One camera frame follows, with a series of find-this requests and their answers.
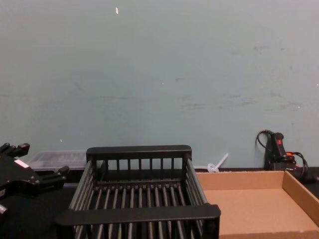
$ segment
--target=cardboard box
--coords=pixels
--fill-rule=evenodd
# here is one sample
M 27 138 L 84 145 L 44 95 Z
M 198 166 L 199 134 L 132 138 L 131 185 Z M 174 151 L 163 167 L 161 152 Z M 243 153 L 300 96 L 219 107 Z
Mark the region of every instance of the cardboard box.
M 220 239 L 319 239 L 319 200 L 288 172 L 198 173 Z

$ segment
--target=white sticker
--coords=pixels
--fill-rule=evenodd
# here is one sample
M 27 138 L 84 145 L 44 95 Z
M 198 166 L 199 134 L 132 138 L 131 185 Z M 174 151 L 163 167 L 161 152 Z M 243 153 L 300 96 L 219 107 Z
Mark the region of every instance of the white sticker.
M 28 168 L 29 165 L 27 165 L 26 163 L 22 162 L 20 159 L 15 160 L 15 162 L 17 164 L 19 164 L 20 166 L 22 166 L 23 168 Z

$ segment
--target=open cardboard box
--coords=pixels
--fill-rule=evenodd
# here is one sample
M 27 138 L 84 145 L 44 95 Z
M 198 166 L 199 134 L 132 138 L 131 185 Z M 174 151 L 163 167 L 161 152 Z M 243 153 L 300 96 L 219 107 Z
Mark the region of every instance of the open cardboard box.
M 319 200 L 290 173 L 198 173 L 220 239 L 319 239 Z

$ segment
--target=clear plastic container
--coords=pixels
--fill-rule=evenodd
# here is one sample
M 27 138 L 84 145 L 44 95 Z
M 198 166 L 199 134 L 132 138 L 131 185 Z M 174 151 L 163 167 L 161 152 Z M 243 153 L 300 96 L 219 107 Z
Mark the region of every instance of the clear plastic container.
M 69 166 L 71 170 L 83 170 L 86 165 L 86 150 L 42 151 L 29 162 L 33 170 L 53 170 Z

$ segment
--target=black wire basket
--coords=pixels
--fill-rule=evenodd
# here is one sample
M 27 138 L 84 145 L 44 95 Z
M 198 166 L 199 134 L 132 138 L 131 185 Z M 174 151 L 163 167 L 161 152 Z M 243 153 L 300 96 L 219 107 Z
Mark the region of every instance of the black wire basket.
M 207 202 L 187 145 L 95 147 L 59 239 L 217 239 L 220 210 Z

